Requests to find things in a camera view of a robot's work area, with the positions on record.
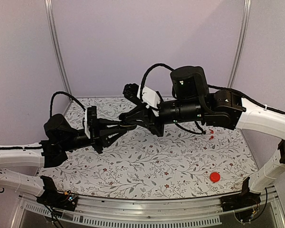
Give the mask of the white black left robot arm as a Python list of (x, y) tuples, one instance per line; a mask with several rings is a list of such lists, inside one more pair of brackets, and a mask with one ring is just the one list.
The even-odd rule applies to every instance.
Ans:
[(84, 127), (76, 129), (63, 115), (56, 114), (44, 124), (44, 130), (48, 137), (46, 140), (19, 146), (0, 145), (0, 188), (24, 192), (43, 198), (50, 206), (57, 206), (62, 194), (50, 177), (29, 176), (11, 171), (11, 168), (55, 168), (68, 159), (68, 152), (89, 146), (102, 153), (130, 127), (120, 121), (88, 117)]

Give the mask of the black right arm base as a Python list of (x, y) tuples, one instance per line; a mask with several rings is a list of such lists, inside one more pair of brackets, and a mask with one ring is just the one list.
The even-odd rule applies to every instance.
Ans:
[(250, 177), (244, 179), (240, 193), (220, 197), (224, 212), (257, 205), (261, 202), (260, 193), (252, 193), (249, 188)]

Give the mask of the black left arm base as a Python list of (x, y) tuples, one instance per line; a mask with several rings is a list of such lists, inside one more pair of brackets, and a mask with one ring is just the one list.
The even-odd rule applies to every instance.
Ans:
[(54, 181), (50, 177), (40, 176), (43, 181), (44, 192), (36, 197), (37, 203), (45, 206), (75, 211), (78, 203), (78, 194), (67, 190), (58, 192)]

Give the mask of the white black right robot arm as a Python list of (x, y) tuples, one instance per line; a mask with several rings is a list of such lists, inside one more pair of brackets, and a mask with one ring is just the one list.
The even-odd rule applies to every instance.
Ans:
[(163, 135), (166, 124), (200, 122), (226, 129), (244, 129), (265, 133), (281, 141), (270, 160), (259, 171), (243, 181), (242, 192), (236, 197), (240, 207), (251, 203), (255, 194), (285, 172), (285, 111), (261, 104), (244, 93), (207, 84), (199, 66), (182, 66), (170, 70), (173, 100), (164, 102), (160, 95), (145, 86), (127, 85), (123, 94), (136, 107), (120, 115), (125, 124), (139, 125), (157, 136)]

